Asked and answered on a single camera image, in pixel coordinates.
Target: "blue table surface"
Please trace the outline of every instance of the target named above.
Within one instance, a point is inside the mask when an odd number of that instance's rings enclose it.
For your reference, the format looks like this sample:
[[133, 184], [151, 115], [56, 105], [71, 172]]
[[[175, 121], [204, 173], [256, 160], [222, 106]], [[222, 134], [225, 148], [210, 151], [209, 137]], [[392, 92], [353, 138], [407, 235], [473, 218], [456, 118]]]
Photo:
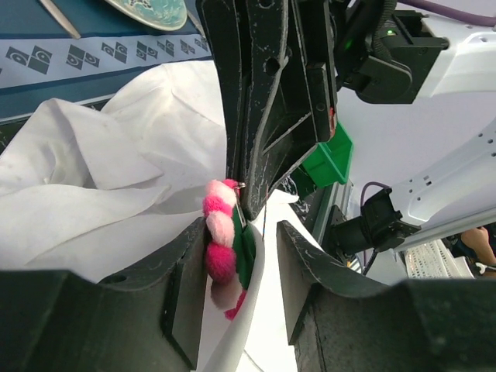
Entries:
[[[188, 9], [198, 17], [195, 0], [185, 0]], [[151, 29], [114, 9], [105, 0], [53, 0], [83, 37], [177, 35], [198, 33], [190, 20], [177, 32]], [[38, 0], [0, 0], [0, 39], [69, 38]], [[114, 74], [86, 79], [73, 79], [36, 87], [19, 87], [0, 91], [0, 124], [4, 118], [33, 112], [43, 101], [61, 98], [72, 102], [116, 93], [123, 85], [142, 73], [138, 67]]]
[[[185, 0], [198, 17], [195, 0]], [[105, 0], [53, 0], [83, 37], [191, 34], [198, 31], [190, 20], [176, 32], [151, 29], [113, 8]], [[0, 0], [0, 38], [66, 38], [67, 32], [38, 0]]]

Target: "cable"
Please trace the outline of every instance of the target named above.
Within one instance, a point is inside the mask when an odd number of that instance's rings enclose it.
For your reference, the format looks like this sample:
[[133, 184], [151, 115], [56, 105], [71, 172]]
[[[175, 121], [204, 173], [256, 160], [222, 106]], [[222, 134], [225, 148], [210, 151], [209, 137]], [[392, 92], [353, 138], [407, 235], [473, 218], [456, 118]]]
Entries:
[[372, 264], [374, 263], [375, 259], [377, 258], [377, 251], [375, 250], [372, 253], [372, 257], [370, 257], [369, 262], [365, 265], [365, 268], [363, 269], [362, 275], [366, 276], [367, 273], [369, 272], [370, 268], [372, 267]]
[[463, 12], [461, 10], [436, 4], [435, 2], [429, 2], [427, 0], [398, 0], [398, 2], [400, 2], [401, 4], [410, 5], [415, 8], [426, 10], [427, 12], [439, 14], [446, 18], [455, 19], [456, 21], [467, 23], [472, 26], [483, 26], [491, 28], [496, 26], [496, 17], [487, 17], [485, 15]]
[[[381, 182], [376, 182], [376, 181], [371, 181], [366, 183], [363, 188], [362, 188], [362, 195], [360, 196], [360, 207], [363, 207], [363, 204], [365, 203], [365, 193], [367, 192], [367, 189], [370, 186], [378, 186], [379, 188], [389, 188], [386, 184], [382, 184]], [[363, 264], [367, 262], [367, 251], [364, 250], [363, 252]]]
[[376, 182], [376, 181], [371, 181], [367, 184], [365, 184], [362, 188], [362, 195], [360, 196], [360, 207], [363, 207], [363, 204], [365, 202], [365, 192], [370, 186], [378, 186], [379, 188], [389, 188], [386, 184], [382, 184], [381, 182]]
[[258, 365], [258, 363], [255, 361], [254, 358], [251, 357], [251, 355], [248, 354], [246, 350], [243, 351], [243, 353], [246, 355], [248, 360], [252, 363], [252, 365], [259, 371], [259, 372], [264, 372], [261, 366]]

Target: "green felt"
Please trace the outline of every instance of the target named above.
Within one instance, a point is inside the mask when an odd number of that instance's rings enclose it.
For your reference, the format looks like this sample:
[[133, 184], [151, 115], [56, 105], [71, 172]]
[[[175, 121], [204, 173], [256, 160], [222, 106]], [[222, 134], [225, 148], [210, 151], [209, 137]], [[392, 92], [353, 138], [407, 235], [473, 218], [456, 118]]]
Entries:
[[232, 248], [236, 252], [236, 272], [239, 275], [241, 285], [244, 289], [247, 289], [250, 285], [253, 265], [255, 263], [255, 239], [253, 238], [253, 232], [250, 226], [246, 226], [243, 229], [236, 207], [232, 214], [232, 220], [234, 221], [235, 230]]

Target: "black cable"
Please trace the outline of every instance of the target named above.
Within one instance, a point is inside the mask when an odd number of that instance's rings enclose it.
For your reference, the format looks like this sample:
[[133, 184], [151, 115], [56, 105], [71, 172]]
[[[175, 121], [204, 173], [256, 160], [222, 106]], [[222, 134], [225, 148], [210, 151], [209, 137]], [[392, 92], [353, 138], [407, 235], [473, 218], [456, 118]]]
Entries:
[[373, 253], [372, 253], [372, 256], [370, 257], [370, 260], [369, 262], [366, 263], [365, 265], [365, 268], [363, 269], [363, 272], [362, 274], [365, 276], [367, 275], [367, 273], [369, 272], [370, 268], [372, 267], [372, 265], [374, 264], [374, 261], [375, 259], [377, 258], [377, 251], [375, 250]]
[[372, 50], [374, 51], [374, 57], [383, 60], [384, 62], [391, 62], [392, 56], [389, 49], [384, 45], [381, 36], [382, 26], [390, 19], [394, 10], [396, 9], [397, 0], [385, 0], [384, 6], [382, 8], [381, 17], [379, 18], [379, 23], [372, 36]]
[[[370, 186], [378, 186], [379, 188], [389, 188], [386, 184], [382, 184], [381, 182], [376, 182], [376, 181], [371, 181], [367, 182], [363, 188], [362, 188], [362, 194], [360, 195], [360, 207], [363, 207], [363, 204], [365, 204], [365, 193], [367, 192], [367, 189]], [[363, 261], [365, 262], [367, 260], [367, 251], [365, 250], [363, 252]]]

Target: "green plastic part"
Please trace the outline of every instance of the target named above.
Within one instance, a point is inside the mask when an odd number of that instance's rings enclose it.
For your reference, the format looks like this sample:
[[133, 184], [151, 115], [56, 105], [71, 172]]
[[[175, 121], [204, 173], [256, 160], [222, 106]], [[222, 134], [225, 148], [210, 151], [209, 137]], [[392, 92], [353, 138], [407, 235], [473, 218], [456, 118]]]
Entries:
[[302, 166], [317, 188], [326, 188], [335, 182], [345, 184], [352, 155], [353, 142], [338, 122], [334, 137], [328, 143], [319, 143]]
[[236, 273], [243, 288], [248, 289], [255, 264], [255, 238], [250, 226], [243, 228], [236, 207], [232, 211], [232, 221], [235, 231], [232, 248], [236, 252]]

